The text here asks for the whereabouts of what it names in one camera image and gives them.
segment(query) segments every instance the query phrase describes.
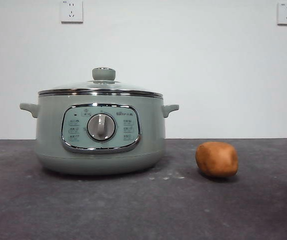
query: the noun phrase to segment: potato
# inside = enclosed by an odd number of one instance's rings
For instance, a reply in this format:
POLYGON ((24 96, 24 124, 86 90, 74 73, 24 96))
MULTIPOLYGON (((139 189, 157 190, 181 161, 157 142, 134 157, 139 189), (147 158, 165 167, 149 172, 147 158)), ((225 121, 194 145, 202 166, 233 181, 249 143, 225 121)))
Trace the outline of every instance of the potato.
POLYGON ((210 177, 230 177, 238 171, 236 149, 226 142, 202 143, 196 150, 195 160, 200 170, 210 177))

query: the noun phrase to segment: lid knob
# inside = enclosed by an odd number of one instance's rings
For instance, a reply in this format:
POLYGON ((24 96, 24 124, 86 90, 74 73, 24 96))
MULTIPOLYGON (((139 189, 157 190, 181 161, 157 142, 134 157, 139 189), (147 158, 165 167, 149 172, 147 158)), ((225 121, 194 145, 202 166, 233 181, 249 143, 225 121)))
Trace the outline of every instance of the lid knob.
POLYGON ((116 71, 108 67, 97 67, 92 70, 93 80, 110 80, 116 78, 116 71))

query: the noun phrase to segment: lid rim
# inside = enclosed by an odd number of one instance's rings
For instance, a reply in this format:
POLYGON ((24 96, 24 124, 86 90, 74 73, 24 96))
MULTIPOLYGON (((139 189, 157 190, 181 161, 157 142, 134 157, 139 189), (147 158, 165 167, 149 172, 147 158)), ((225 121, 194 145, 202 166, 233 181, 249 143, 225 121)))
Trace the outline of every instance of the lid rim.
POLYGON ((126 89, 105 89, 105 88, 62 88, 62 89, 50 89, 42 90, 38 92, 38 95, 45 94, 71 94, 71 93, 111 93, 111 94, 139 94, 149 95, 156 97, 163 97, 161 93, 152 91, 140 91, 140 90, 126 90, 126 89))

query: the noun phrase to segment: gray countertop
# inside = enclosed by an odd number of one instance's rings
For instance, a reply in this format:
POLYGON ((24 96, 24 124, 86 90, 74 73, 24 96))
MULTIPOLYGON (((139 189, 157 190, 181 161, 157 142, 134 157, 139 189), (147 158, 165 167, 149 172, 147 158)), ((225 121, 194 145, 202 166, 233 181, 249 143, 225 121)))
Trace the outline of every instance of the gray countertop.
POLYGON ((217 139, 238 152, 226 179, 198 171, 205 141, 168 139, 144 171, 72 176, 43 169, 33 140, 0 140, 0 240, 287 240, 287 139, 217 139))

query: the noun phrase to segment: mint green pot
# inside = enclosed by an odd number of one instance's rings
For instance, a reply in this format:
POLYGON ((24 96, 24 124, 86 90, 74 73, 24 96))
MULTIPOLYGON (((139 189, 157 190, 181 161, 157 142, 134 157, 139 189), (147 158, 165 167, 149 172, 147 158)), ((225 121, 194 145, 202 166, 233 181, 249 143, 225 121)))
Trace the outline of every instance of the mint green pot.
POLYGON ((74 175, 128 173, 153 166, 165 150, 165 119, 179 109, 160 93, 114 81, 111 68, 94 80, 39 92, 20 109, 37 118, 35 152, 50 170, 74 175))

